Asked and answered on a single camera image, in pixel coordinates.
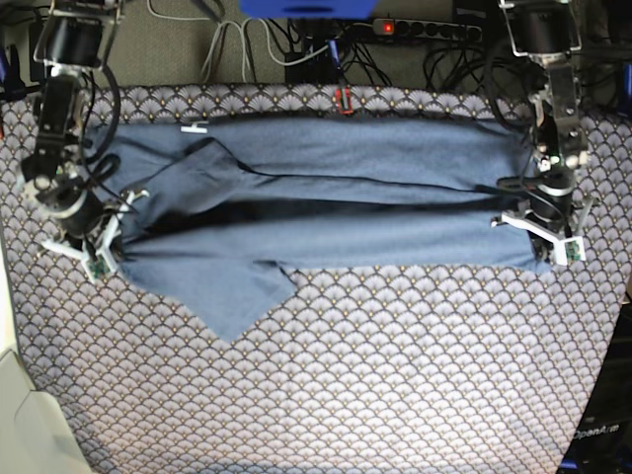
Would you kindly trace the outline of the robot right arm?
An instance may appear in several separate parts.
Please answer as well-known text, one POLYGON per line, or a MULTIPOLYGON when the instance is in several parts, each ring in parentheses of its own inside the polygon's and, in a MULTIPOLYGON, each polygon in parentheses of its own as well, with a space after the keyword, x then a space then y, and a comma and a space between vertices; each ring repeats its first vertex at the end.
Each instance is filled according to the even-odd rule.
POLYGON ((54 1, 34 52, 49 72, 36 108, 35 149, 19 168, 27 198, 54 219, 72 243, 90 240, 109 211, 95 193, 119 164, 107 156, 119 124, 120 89, 108 66, 124 17, 122 1, 54 1), (113 94, 113 117, 99 145, 86 140, 102 73, 113 94))

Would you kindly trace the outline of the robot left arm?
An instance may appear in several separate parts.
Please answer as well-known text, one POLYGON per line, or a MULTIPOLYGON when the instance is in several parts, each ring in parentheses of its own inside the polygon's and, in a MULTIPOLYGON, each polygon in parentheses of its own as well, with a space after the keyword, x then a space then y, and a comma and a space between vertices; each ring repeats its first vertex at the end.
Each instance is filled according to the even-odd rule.
POLYGON ((586 257, 583 226, 593 206, 591 199, 573 201, 579 171, 590 161, 572 61, 582 48, 579 28, 568 1, 502 1, 499 8, 508 35, 486 61, 485 87, 492 88, 495 56, 505 48, 536 66, 539 77, 528 93, 531 117, 523 127, 530 155, 518 175, 497 182, 500 190, 525 199, 492 223, 526 231, 538 259, 567 267, 586 257))

